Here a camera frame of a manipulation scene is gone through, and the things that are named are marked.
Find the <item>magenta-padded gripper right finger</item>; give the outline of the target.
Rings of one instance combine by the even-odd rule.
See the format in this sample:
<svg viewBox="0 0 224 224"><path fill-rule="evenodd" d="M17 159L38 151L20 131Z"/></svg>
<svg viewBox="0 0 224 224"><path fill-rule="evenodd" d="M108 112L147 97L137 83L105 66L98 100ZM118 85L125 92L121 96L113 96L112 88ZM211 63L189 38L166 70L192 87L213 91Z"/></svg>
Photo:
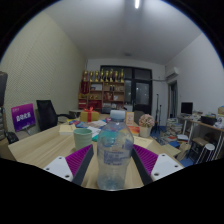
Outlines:
<svg viewBox="0 0 224 224"><path fill-rule="evenodd" d="M133 146L132 157L144 185L182 169L182 166L166 153L157 155L138 145Z"/></svg>

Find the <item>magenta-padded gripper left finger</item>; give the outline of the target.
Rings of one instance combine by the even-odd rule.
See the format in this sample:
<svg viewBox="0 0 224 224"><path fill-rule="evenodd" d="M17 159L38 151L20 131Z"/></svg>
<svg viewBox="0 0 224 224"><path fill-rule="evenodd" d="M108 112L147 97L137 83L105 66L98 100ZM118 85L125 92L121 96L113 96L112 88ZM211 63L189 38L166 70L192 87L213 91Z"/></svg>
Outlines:
<svg viewBox="0 0 224 224"><path fill-rule="evenodd" d="M81 185L93 155L93 145L89 145L67 157L56 157L44 170L76 185Z"/></svg>

